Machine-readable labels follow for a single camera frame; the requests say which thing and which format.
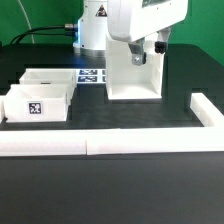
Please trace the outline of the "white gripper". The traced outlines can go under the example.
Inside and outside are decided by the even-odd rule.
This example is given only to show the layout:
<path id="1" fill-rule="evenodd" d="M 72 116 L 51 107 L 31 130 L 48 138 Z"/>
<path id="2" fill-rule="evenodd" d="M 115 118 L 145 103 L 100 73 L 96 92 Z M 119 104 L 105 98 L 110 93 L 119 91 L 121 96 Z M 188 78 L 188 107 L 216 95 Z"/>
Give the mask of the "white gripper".
<path id="1" fill-rule="evenodd" d="M 188 0 L 108 0 L 108 32 L 114 40 L 131 42 L 132 63 L 141 66 L 147 57 L 143 37 L 159 31 L 155 52 L 164 54 L 170 26 L 183 21 L 187 9 Z"/>

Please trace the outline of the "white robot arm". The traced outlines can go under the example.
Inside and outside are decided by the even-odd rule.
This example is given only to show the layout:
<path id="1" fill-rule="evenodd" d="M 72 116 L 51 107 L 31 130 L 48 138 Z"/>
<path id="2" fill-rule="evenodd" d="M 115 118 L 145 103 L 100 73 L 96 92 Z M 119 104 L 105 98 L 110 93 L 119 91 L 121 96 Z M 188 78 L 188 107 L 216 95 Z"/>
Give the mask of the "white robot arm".
<path id="1" fill-rule="evenodd" d="M 132 63 L 146 63 L 144 42 L 157 35 L 154 51 L 167 50 L 172 26 L 187 15 L 188 0 L 83 0 L 84 12 L 75 24 L 76 53 L 104 57 L 106 35 L 126 42 L 132 54 Z"/>

